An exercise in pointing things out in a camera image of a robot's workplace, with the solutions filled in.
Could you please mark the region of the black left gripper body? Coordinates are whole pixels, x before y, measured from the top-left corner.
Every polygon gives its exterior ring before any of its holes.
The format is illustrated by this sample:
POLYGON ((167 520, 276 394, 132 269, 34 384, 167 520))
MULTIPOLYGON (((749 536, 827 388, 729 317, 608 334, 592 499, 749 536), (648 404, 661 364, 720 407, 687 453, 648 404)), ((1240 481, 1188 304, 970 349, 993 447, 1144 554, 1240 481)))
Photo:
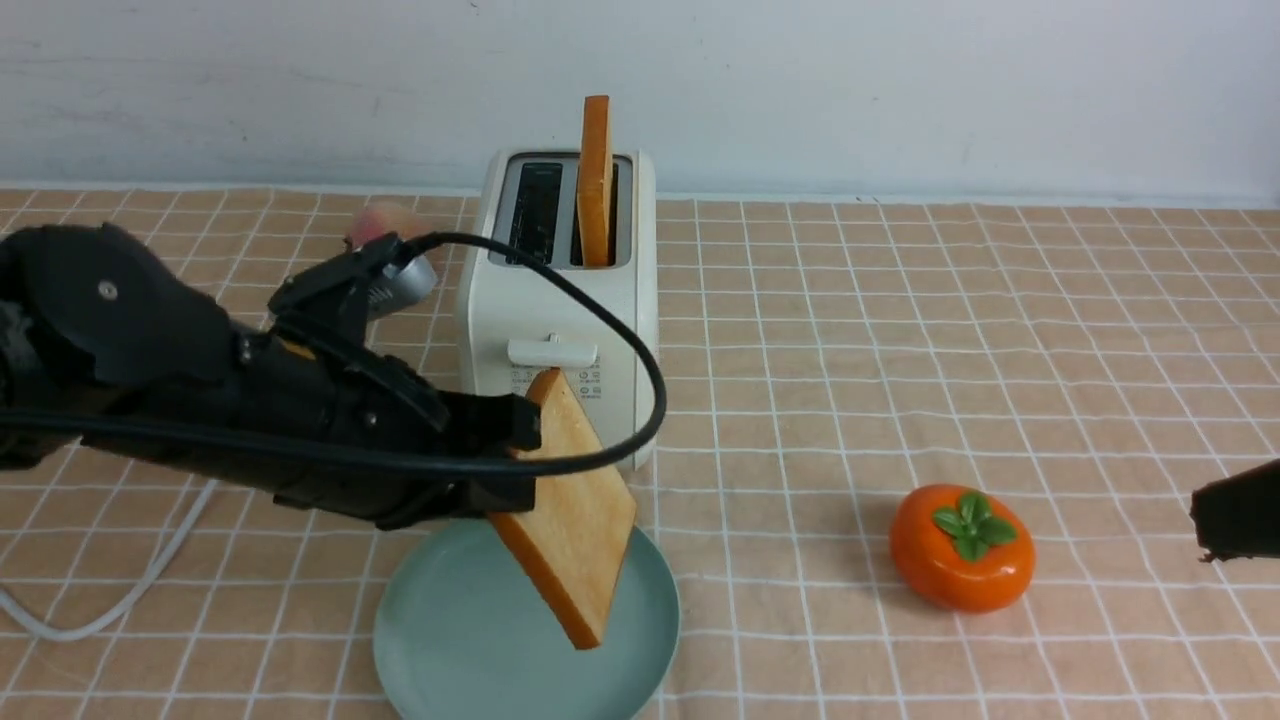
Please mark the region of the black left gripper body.
MULTIPOLYGON (((433 450, 428 427, 355 372, 308 356, 265 331, 233 328, 237 407, 232 425, 280 439, 396 454, 433 450)), ((270 495, 291 509, 332 512, 396 530, 470 515, 458 482, 342 468, 333 461, 293 462, 236 454, 232 484, 270 495)))

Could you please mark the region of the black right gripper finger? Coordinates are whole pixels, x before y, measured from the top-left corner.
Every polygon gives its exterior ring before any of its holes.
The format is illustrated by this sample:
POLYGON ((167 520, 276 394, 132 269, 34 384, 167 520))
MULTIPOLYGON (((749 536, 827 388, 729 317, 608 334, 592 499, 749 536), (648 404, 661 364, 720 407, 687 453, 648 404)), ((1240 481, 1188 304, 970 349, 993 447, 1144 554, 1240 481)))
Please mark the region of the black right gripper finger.
POLYGON ((1279 460, 1198 488, 1189 516, 1202 562, 1277 559, 1279 460))

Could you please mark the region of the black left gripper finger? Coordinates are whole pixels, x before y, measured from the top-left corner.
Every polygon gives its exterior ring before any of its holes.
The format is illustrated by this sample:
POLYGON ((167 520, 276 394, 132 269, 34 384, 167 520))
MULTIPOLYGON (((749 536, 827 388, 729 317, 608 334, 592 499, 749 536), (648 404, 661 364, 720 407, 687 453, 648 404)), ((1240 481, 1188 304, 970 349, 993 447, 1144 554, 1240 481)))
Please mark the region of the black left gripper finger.
POLYGON ((443 392, 449 419, 440 459, 452 462, 509 460, 541 447, 541 407, 518 395, 443 392))
POLYGON ((410 498, 399 506, 399 528, 493 512, 527 512, 535 502, 532 477, 435 477, 416 482, 410 498))

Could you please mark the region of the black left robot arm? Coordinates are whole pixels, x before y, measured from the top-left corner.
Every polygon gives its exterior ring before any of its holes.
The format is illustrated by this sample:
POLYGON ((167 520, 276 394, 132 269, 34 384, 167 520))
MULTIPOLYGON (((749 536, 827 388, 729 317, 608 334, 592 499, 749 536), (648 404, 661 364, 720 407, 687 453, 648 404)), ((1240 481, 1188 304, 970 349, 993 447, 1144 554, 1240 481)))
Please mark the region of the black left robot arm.
POLYGON ((118 225, 20 229, 3 241, 4 409, 177 424, 197 436, 234 430, 257 447, 5 429, 3 469, 29 470, 79 441, 381 530, 529 511, 531 477, 358 470, 266 454, 284 439, 448 462, 539 447, 531 401, 438 389, 366 346, 370 320, 390 311, 388 284, 428 272, 401 241, 378 240, 285 282, 269 302, 274 324, 257 331, 118 225))

